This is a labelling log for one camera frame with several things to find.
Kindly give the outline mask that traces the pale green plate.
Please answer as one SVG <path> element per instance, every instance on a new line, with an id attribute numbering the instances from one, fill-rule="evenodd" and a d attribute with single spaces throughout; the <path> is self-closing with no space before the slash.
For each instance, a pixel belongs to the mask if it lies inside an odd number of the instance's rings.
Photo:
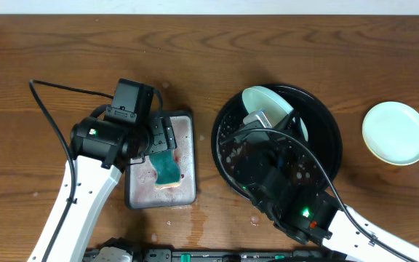
<path id="1" fill-rule="evenodd" d="M 386 101 L 373 106 L 363 119 L 362 137 L 383 162 L 406 166 L 419 161 L 419 113 L 404 103 Z"/>
<path id="2" fill-rule="evenodd" d="M 242 103 L 247 111 L 247 116 L 242 120 L 243 124 L 255 122 L 261 127 L 282 128 L 282 121 L 286 124 L 291 116 L 292 123 L 300 125 L 300 134 L 308 142 L 308 130 L 299 113 L 273 90 L 262 86 L 246 88 L 242 92 Z"/>

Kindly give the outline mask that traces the green scrubbing sponge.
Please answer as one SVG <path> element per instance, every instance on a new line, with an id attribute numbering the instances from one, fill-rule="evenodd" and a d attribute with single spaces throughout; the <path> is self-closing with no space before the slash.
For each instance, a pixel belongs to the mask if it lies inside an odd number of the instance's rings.
<path id="1" fill-rule="evenodd" d="M 156 171 L 156 187 L 167 188 L 180 184 L 181 172 L 174 159 L 173 150 L 152 154 L 149 159 Z"/>

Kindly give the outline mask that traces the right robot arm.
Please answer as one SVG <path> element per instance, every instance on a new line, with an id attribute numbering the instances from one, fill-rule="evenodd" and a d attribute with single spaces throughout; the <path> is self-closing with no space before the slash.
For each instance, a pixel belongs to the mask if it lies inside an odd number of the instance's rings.
<path id="1" fill-rule="evenodd" d="M 226 143 L 247 146 L 233 168 L 234 183 L 275 227 L 301 244 L 315 242 L 356 261 L 419 261 L 419 247 L 370 223 L 345 205 L 309 150 L 297 111 L 272 127 L 263 110 L 242 119 Z"/>

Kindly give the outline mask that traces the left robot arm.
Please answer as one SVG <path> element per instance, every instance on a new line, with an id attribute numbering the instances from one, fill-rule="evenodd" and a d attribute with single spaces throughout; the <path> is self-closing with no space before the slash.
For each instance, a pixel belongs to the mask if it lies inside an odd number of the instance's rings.
<path id="1" fill-rule="evenodd" d="M 66 140 L 29 81 L 34 100 L 55 131 L 67 156 L 59 194 L 30 261 L 81 261 L 105 201 L 131 166 L 151 162 L 157 186 L 181 179 L 174 160 L 177 144 L 163 109 L 151 112 L 157 88 L 120 79 L 110 104 L 98 106 L 75 124 Z"/>

